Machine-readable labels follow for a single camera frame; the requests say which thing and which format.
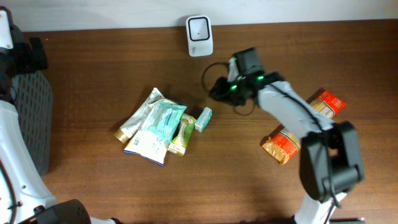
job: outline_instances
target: brown table surface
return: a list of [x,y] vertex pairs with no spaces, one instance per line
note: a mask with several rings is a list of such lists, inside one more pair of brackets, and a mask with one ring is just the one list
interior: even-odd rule
[[[303,22],[214,26],[214,52],[193,58],[184,27],[28,33],[41,37],[54,91],[50,171],[44,181],[59,202],[79,199],[91,216],[125,223],[238,223],[290,217],[302,203],[299,155],[279,165],[260,146],[279,124],[256,109],[238,116],[201,89],[213,62],[257,47],[307,99],[325,87],[348,103],[335,117],[359,132],[366,180],[334,218],[369,223],[398,219],[398,21]],[[209,73],[208,83],[224,73]],[[183,157],[164,167],[123,153],[113,132],[153,87],[213,109]]]

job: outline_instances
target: snack package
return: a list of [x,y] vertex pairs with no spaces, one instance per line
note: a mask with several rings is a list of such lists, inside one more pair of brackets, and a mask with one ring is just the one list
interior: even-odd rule
[[[328,90],[324,90],[310,106],[327,118],[332,118],[347,104],[331,94]],[[277,133],[274,137],[262,145],[273,158],[281,164],[285,164],[291,159],[301,148],[300,141],[286,128]]]
[[138,108],[138,110],[114,133],[114,135],[122,142],[126,143],[138,131],[144,123],[151,107],[149,103],[164,98],[157,88],[154,88],[145,102]]
[[182,115],[178,134],[168,148],[170,152],[179,156],[183,156],[185,154],[192,131],[195,128],[195,122],[196,119],[193,118],[193,116],[187,114]]
[[187,106],[157,101],[140,130],[124,149],[163,166],[167,148]]
[[213,111],[210,108],[206,107],[200,114],[198,120],[196,121],[195,129],[201,133],[206,127],[206,125],[209,123],[212,114]]

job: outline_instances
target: red and orange package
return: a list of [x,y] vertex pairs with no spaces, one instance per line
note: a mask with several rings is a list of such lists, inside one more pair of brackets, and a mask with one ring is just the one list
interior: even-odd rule
[[[331,94],[328,90],[324,90],[310,106],[327,118],[332,118],[347,104]],[[294,135],[284,128],[272,138],[262,145],[273,158],[281,164],[285,164],[300,150],[300,141]]]

